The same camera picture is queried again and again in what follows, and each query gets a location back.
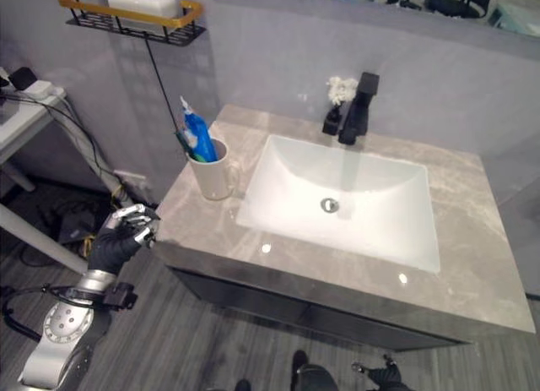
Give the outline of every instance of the table leg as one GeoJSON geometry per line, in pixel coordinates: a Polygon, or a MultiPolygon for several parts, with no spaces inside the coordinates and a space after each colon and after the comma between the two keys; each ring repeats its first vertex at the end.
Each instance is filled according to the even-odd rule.
{"type": "Polygon", "coordinates": [[[62,263],[68,269],[79,274],[86,272],[87,263],[83,259],[54,242],[49,236],[38,231],[34,226],[1,204],[0,226],[18,237],[21,241],[28,243],[50,258],[54,258],[57,262],[62,263]]]}
{"type": "Polygon", "coordinates": [[[2,173],[19,184],[25,191],[32,192],[35,190],[35,185],[27,176],[23,174],[16,166],[9,161],[5,161],[2,165],[2,173]]]}

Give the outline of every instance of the faucet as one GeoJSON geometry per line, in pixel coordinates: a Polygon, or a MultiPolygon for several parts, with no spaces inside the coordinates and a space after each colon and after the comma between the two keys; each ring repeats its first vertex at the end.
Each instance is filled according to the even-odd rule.
{"type": "Polygon", "coordinates": [[[356,96],[348,109],[347,117],[337,141],[340,144],[355,144],[356,137],[368,132],[368,108],[373,95],[377,94],[379,76],[372,73],[362,73],[356,87],[356,96]]]}

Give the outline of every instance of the drain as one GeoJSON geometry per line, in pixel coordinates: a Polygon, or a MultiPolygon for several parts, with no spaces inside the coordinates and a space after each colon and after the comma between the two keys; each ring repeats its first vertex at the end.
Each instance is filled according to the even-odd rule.
{"type": "Polygon", "coordinates": [[[333,214],[339,209],[339,202],[334,198],[323,198],[321,200],[321,208],[328,214],[333,214]]]}

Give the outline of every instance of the gray wall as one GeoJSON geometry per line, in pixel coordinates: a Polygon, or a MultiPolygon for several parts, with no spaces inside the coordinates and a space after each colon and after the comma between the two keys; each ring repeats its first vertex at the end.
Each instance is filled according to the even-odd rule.
{"type": "MultiPolygon", "coordinates": [[[[0,1],[2,65],[63,85],[109,162],[148,176],[162,198],[183,163],[143,42],[67,26],[56,0],[0,1]]],[[[347,0],[199,1],[203,37],[153,44],[176,111],[182,93],[209,120],[233,103],[320,122],[330,76],[378,73],[370,130],[479,153],[526,289],[540,293],[540,41],[347,0]]],[[[71,153],[45,138],[16,160],[98,184],[76,155],[29,161],[71,153]]]]}

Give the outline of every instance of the white sink basin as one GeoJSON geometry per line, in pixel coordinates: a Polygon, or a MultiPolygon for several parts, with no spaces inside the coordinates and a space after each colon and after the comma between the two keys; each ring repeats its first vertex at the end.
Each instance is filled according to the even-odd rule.
{"type": "Polygon", "coordinates": [[[440,271],[428,172],[405,161],[271,135],[236,222],[440,271]]]}

